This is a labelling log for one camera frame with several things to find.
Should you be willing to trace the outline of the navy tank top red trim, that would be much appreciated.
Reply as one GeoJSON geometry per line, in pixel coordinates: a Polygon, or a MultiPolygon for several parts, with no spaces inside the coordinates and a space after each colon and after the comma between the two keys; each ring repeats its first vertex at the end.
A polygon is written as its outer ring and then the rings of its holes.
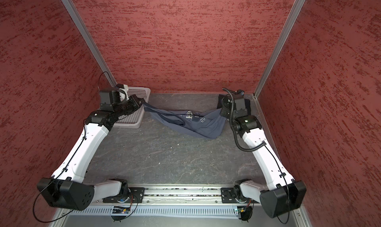
{"type": "Polygon", "coordinates": [[[233,118],[233,120],[250,116],[250,100],[244,98],[242,94],[233,94],[233,98],[234,100],[232,101],[229,94],[219,95],[217,109],[221,109],[220,115],[226,119],[233,118]]]}

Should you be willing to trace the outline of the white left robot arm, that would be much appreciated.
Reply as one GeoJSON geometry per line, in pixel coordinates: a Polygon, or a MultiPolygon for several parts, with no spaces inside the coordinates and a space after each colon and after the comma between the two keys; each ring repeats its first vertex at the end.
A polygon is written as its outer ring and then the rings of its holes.
{"type": "Polygon", "coordinates": [[[122,179],[111,179],[96,185],[83,183],[88,166],[97,149],[121,116],[138,111],[145,100],[136,95],[111,99],[101,104],[83,122],[82,133],[72,150],[53,172],[51,177],[42,178],[37,184],[38,197],[43,197],[50,207],[83,211],[93,202],[111,198],[125,203],[133,196],[128,184],[122,179]]]}

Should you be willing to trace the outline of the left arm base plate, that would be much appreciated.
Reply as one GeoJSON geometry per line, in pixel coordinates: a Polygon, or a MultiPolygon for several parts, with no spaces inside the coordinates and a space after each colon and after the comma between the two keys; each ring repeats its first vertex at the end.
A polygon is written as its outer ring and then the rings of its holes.
{"type": "Polygon", "coordinates": [[[144,198],[145,188],[144,187],[130,187],[129,193],[124,196],[111,196],[104,198],[103,203],[113,203],[113,204],[131,204],[131,203],[142,203],[144,198]]]}

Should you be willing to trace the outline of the grey-blue tank top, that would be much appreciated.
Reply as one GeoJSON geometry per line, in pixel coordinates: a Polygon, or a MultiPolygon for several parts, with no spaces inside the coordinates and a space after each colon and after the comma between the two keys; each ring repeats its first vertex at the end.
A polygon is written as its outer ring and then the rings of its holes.
{"type": "Polygon", "coordinates": [[[148,103],[144,110],[164,126],[195,138],[216,139],[222,134],[226,118],[221,116],[221,109],[204,113],[193,111],[167,111],[148,103]]]}

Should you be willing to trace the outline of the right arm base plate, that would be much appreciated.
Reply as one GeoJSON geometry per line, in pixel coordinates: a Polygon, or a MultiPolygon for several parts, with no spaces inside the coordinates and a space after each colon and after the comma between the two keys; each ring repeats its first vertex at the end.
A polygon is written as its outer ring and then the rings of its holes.
{"type": "Polygon", "coordinates": [[[241,189],[237,185],[234,187],[223,187],[220,189],[220,191],[221,191],[221,200],[223,204],[249,203],[248,198],[242,195],[241,189]]]}

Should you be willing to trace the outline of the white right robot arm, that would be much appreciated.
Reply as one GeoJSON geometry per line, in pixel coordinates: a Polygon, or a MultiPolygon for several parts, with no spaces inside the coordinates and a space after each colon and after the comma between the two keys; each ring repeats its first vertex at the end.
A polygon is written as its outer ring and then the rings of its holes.
{"type": "Polygon", "coordinates": [[[239,217],[247,221],[253,202],[261,204],[270,218],[301,207],[307,188],[302,181],[296,181],[282,165],[272,149],[263,127],[257,117],[251,115],[244,98],[220,97],[221,115],[228,119],[233,137],[239,150],[252,153],[264,175],[265,184],[242,179],[234,184],[231,197],[236,202],[246,204],[239,209],[239,217]]]}

